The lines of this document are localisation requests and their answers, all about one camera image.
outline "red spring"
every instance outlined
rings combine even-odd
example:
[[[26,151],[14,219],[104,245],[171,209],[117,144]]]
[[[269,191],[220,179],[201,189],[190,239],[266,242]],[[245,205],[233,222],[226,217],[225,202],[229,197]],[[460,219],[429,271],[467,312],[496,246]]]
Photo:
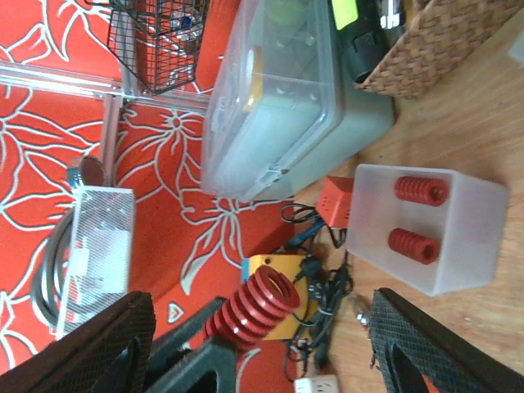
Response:
[[[298,292],[286,276],[269,266],[260,266],[207,320],[204,339],[217,334],[239,350],[249,350],[299,304]]]
[[[440,253],[440,242],[430,237],[397,228],[390,232],[387,244],[393,250],[421,264],[434,262]]]
[[[448,199],[449,187],[440,178],[403,176],[395,183],[395,195],[403,201],[440,206]]]

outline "woven basket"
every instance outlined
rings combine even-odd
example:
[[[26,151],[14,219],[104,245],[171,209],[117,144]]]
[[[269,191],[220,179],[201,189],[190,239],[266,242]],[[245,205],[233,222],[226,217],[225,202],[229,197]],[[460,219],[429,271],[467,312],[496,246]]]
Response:
[[[524,0],[414,0],[409,30],[357,88],[419,97],[486,41]]]

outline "wooden table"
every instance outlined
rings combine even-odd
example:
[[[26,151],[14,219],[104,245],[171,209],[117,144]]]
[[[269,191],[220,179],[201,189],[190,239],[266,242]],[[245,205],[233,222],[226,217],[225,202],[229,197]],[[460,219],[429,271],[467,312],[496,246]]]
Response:
[[[428,297],[355,259],[355,290],[371,299],[389,287],[498,361],[524,373],[524,67],[507,56],[524,26],[524,10],[455,72],[416,102],[403,102],[391,131],[333,174],[352,176],[359,162],[450,168],[511,190],[495,281],[488,287]],[[313,205],[321,182],[296,200]],[[329,244],[326,233],[321,242]],[[338,266],[343,250],[331,250]],[[330,359],[343,392],[382,392],[369,369],[367,334],[342,307]]]

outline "red box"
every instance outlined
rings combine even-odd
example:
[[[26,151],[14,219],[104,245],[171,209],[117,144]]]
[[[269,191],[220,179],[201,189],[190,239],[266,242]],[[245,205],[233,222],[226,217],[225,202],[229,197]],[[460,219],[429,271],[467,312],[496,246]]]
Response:
[[[324,180],[316,209],[331,228],[347,228],[352,194],[352,178],[327,176]]]

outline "yellow-green label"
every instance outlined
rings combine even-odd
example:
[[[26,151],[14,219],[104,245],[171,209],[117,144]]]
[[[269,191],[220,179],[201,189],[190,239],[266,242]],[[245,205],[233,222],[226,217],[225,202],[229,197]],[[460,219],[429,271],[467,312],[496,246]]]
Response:
[[[333,5],[333,15],[335,16],[337,30],[342,30],[349,23],[359,19],[356,0],[331,0],[331,4]]]

